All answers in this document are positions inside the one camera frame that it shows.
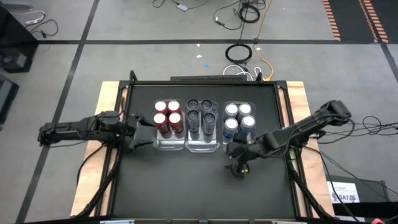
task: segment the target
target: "orange striped floor marking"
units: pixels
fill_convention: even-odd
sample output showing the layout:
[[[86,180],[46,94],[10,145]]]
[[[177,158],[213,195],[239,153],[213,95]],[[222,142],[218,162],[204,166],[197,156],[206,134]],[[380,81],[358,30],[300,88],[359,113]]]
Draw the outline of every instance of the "orange striped floor marking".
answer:
[[[330,4],[329,4],[329,0],[323,0],[323,7],[325,7],[326,10],[326,14],[328,16],[328,20],[330,23],[330,27],[331,27],[331,31],[333,33],[333,36],[335,37],[335,40],[341,41],[340,38],[340,33],[338,32],[338,28],[337,28],[337,24],[335,21],[335,17],[333,15],[333,12],[330,9]]]
[[[379,20],[379,18],[377,16],[373,6],[372,6],[371,1],[370,0],[363,0],[363,2],[365,3],[366,9],[368,10],[369,15],[371,16],[371,19],[372,19],[374,25],[376,26],[376,30],[377,30],[377,33],[380,35],[381,41],[383,41],[384,43],[388,44],[387,34],[384,31],[383,26],[380,23],[380,20]]]
[[[365,6],[366,6],[366,7],[372,7],[372,5],[367,6],[367,5],[369,4],[370,0],[363,0],[363,1],[364,1],[364,3],[365,3]],[[371,24],[371,20],[369,19],[369,16],[368,16],[368,14],[366,13],[365,6],[363,5],[362,0],[358,0],[358,2],[359,2],[359,5],[360,5],[361,8],[362,8],[363,14],[365,15],[366,22],[368,22],[368,26],[369,26],[369,28],[370,28],[370,30],[371,30],[371,32],[372,32],[372,35],[373,35],[373,42],[377,43],[377,35],[376,35],[376,32],[375,32],[374,29],[373,29],[373,26],[372,26],[372,24]]]

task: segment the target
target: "wooden table frame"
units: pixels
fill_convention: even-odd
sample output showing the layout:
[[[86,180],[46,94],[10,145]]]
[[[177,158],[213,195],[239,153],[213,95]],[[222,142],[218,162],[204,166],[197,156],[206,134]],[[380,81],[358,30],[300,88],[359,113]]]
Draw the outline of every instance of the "wooden table frame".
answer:
[[[287,85],[285,87],[287,87],[288,96],[284,95],[283,83],[286,83]],[[311,114],[308,107],[308,101],[305,94],[303,82],[282,82],[280,86],[281,88],[279,88],[279,97],[285,126],[290,125],[289,115],[290,120],[293,119],[293,121],[297,122]],[[103,82],[101,91],[99,93],[98,104],[95,110],[95,114],[98,114],[102,111],[115,110],[118,91],[119,82]],[[126,95],[127,90],[122,92],[122,96],[124,98],[126,98]],[[292,114],[289,114],[289,110],[287,109],[289,107],[291,107]],[[311,148],[318,149],[316,139],[310,139],[307,145]],[[90,141],[86,148],[85,158],[98,147],[100,147],[100,143],[98,141]],[[106,157],[105,155],[106,149],[100,150],[100,152],[98,152],[89,161],[87,161],[85,166],[82,168],[79,184],[76,189],[76,195],[72,206],[71,215],[76,215],[77,213],[82,211],[100,186]],[[108,170],[112,168],[115,156],[116,151],[111,151],[111,158],[109,160]],[[314,195],[318,203],[324,208],[324,210],[330,215],[334,216],[320,155],[316,152],[303,149],[302,166],[308,189]],[[105,215],[108,212],[107,209],[110,188],[111,186],[107,188],[103,195],[102,206],[101,210],[99,211],[100,215]],[[298,186],[296,186],[296,193],[300,209],[300,216],[307,217],[304,198]],[[317,214],[314,211],[312,213],[314,217],[317,217]]]

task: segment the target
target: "white device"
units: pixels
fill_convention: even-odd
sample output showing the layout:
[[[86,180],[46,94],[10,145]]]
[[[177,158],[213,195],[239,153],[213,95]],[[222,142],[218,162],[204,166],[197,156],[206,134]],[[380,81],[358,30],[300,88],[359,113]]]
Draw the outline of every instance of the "white device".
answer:
[[[179,5],[177,6],[177,9],[180,9],[180,10],[182,10],[182,11],[184,11],[184,12],[187,12],[187,11],[188,11],[188,7],[187,7],[186,5],[184,5],[184,4],[179,4]]]

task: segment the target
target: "black table surface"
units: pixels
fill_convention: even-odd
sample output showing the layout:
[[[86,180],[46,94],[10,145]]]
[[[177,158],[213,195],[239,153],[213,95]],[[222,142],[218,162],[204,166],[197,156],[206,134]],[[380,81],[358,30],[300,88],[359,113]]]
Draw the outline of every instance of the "black table surface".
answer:
[[[274,85],[134,86],[129,113],[152,119],[154,102],[178,99],[247,101],[256,105],[257,134],[280,128]],[[218,129],[222,120],[218,120]],[[142,138],[152,131],[140,129]],[[284,159],[251,161],[251,173],[235,179],[222,146],[208,154],[159,151],[153,146],[123,153],[111,214],[119,218],[268,219],[294,218]]]

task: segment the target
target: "wooden board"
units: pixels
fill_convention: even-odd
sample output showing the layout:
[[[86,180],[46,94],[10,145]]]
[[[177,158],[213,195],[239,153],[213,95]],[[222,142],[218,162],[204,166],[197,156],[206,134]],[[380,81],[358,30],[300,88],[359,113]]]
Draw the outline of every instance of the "wooden board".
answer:
[[[303,118],[309,116],[310,108],[308,107],[307,96],[305,94],[303,82],[287,82],[290,104],[292,106],[294,121],[300,121]],[[95,114],[101,111],[113,110],[116,104],[116,97],[118,94],[119,82],[103,82],[101,92],[98,98],[97,109]],[[282,112],[284,115],[285,125],[289,125],[287,118],[286,105],[284,102],[283,91],[279,92],[282,104]],[[99,142],[89,142],[85,157],[90,155],[95,149],[100,146]],[[310,139],[308,146],[318,149],[318,144],[315,139]],[[105,150],[103,149],[98,154],[93,156],[84,166],[81,171],[80,181],[76,190],[75,200],[72,206],[71,215],[76,215],[84,209],[86,204],[90,201],[94,193],[97,191],[101,173],[104,165]],[[302,161],[304,166],[304,173],[307,180],[307,186],[315,196],[319,204],[328,212],[334,216],[333,207],[329,197],[329,191],[326,184],[326,177],[323,171],[322,160],[319,154],[316,152],[303,149]],[[303,196],[301,191],[297,188],[298,200],[300,206],[301,216],[306,216],[305,207],[303,202]],[[105,192],[103,197],[103,206],[101,207],[101,214],[106,214],[106,206],[109,200],[109,188]]]

